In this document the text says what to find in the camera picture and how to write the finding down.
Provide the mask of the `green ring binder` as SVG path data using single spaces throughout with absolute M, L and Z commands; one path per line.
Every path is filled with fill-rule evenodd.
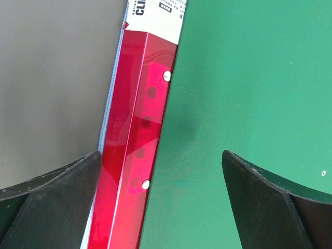
M 331 193 L 331 1 L 188 1 L 140 248 L 240 248 L 222 153 Z

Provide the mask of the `red clip folder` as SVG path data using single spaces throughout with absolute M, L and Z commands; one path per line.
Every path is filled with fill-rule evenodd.
M 138 248 L 185 1 L 129 1 L 88 248 Z

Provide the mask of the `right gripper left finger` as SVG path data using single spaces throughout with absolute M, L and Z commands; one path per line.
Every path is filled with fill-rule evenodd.
M 1 248 L 80 248 L 101 159 L 96 151 L 1 189 Z

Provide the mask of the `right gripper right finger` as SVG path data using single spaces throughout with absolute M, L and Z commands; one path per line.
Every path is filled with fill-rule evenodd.
M 331 195 L 226 150 L 222 169 L 242 248 L 331 248 Z

